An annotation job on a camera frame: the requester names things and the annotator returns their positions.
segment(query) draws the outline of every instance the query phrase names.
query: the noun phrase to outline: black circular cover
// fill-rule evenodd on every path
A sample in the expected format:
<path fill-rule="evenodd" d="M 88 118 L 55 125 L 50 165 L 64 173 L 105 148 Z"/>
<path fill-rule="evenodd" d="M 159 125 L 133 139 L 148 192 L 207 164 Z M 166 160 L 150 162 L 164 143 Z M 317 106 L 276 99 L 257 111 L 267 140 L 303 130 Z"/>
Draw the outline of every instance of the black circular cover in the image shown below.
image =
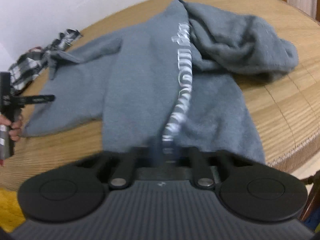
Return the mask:
<path fill-rule="evenodd" d="M 19 205 L 26 217 L 55 223 L 88 215 L 103 198 L 104 189 L 95 174 L 74 166 L 32 177 L 18 191 Z"/>
<path fill-rule="evenodd" d="M 290 174 L 257 165 L 235 168 L 222 183 L 220 197 L 243 217 L 278 222 L 299 216 L 308 193 Z"/>

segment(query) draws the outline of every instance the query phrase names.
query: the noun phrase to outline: bamboo mat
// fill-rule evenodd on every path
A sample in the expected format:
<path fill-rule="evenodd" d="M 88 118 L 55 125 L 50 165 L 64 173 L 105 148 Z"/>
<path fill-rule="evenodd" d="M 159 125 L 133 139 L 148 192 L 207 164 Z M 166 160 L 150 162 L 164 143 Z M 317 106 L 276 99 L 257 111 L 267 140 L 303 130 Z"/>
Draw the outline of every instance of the bamboo mat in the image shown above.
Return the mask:
<path fill-rule="evenodd" d="M 172 0 L 149 0 L 107 17 L 82 31 L 77 48 L 105 33 L 146 21 Z M 291 172 L 320 147 L 320 26 L 280 0 L 186 0 L 266 19 L 281 38 L 295 44 L 300 63 L 293 73 L 273 84 L 257 84 L 236 77 L 260 133 L 270 166 Z M 25 92 L 38 94 L 45 71 Z M 24 109 L 26 120 L 33 106 Z M 101 150 L 101 122 L 90 122 L 55 135 L 22 138 L 16 155 L 0 168 L 0 187 L 16 190 L 30 176 Z"/>

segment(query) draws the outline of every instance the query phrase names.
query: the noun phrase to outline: ribbed gray panel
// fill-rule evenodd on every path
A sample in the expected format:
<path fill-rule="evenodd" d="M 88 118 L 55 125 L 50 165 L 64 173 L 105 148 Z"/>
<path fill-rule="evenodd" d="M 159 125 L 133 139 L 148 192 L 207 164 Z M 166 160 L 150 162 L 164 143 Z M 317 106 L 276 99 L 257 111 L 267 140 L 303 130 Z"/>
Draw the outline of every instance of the ribbed gray panel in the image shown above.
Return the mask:
<path fill-rule="evenodd" d="M 188 181 L 137 181 L 113 191 L 102 206 L 81 220 L 47 225 L 28 220 L 16 240 L 308 240 L 299 221 L 260 225 L 228 212 L 210 191 Z"/>

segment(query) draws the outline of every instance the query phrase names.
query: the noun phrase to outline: gray hoodie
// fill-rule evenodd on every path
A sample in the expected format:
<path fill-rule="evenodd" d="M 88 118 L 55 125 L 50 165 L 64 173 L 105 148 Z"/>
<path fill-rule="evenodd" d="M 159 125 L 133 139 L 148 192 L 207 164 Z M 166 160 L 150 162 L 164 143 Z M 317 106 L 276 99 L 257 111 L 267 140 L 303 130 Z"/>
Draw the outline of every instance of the gray hoodie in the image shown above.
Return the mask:
<path fill-rule="evenodd" d="M 102 119 L 104 150 L 125 152 L 162 134 L 204 152 L 264 162 L 259 134 L 232 74 L 271 82 L 298 64 L 295 47 L 263 19 L 174 0 L 145 23 L 53 52 L 50 80 L 24 136 Z"/>

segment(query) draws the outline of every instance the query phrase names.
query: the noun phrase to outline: plaid shirt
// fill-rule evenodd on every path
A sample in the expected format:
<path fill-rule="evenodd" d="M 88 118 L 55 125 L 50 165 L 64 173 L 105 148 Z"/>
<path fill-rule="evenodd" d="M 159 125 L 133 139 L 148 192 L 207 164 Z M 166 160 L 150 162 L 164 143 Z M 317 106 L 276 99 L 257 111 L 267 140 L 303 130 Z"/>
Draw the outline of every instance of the plaid shirt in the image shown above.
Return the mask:
<path fill-rule="evenodd" d="M 21 55 L 8 70 L 11 74 L 11 85 L 13 86 L 14 94 L 21 94 L 46 69 L 51 51 L 64 51 L 81 37 L 82 35 L 79 31 L 67 29 L 64 33 L 60 33 L 59 39 L 55 39 L 46 48 L 37 47 Z"/>

